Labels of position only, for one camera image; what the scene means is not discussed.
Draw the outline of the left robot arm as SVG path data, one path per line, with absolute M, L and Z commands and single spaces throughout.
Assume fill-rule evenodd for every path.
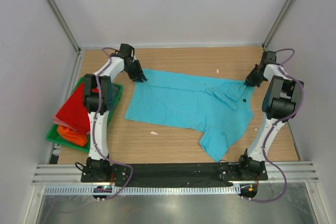
M 95 73 L 83 78 L 83 106 L 88 112 L 90 124 L 90 150 L 82 171 L 81 181 L 107 182 L 112 178 L 112 166 L 107 145 L 108 117 L 114 109 L 112 81 L 126 72 L 133 82 L 147 81 L 141 64 L 135 56 L 135 49 L 129 44 L 121 44 L 118 50 L 109 54 L 109 48 L 102 51 L 108 56 L 107 62 Z

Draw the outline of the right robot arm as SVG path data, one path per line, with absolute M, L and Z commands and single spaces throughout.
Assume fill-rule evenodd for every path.
M 238 172 L 245 180 L 259 178 L 266 172 L 268 150 L 279 130 L 296 116 L 304 100 L 304 83 L 284 70 L 295 54 L 292 48 L 264 51 L 259 64 L 245 79 L 245 85 L 259 87 L 268 81 L 269 86 L 262 102 L 263 122 L 254 141 L 239 158 Z

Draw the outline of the turquoise t shirt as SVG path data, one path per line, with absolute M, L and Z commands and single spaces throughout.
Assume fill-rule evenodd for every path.
M 125 119 L 202 132 L 199 144 L 215 162 L 240 140 L 254 114 L 244 81 L 145 69 Z

